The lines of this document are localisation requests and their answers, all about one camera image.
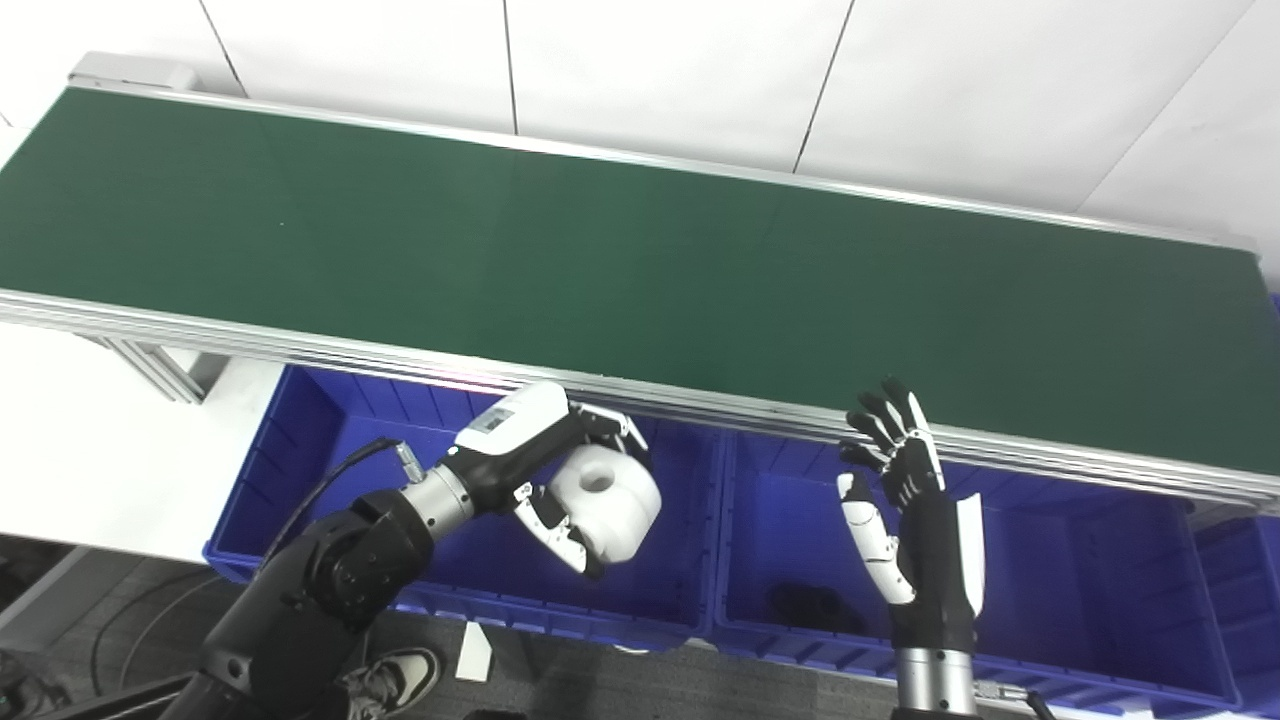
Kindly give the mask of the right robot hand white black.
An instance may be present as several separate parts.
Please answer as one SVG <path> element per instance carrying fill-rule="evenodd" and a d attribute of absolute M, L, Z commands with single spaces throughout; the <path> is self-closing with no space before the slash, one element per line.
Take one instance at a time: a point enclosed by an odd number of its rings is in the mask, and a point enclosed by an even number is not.
<path fill-rule="evenodd" d="M 896 650 L 974 653 L 986 601 L 980 496 L 948 493 L 943 464 L 916 395 L 896 378 L 863 392 L 847 424 L 837 492 L 846 528 L 890 607 Z"/>

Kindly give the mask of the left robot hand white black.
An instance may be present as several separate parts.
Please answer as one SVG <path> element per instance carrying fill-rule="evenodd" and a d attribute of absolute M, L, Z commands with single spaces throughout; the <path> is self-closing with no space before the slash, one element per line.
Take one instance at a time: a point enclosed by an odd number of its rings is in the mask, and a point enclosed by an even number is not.
<path fill-rule="evenodd" d="M 662 509 L 652 451 L 627 414 L 540 380 L 493 404 L 439 461 L 474 514 L 511 512 L 580 575 L 630 562 Z"/>

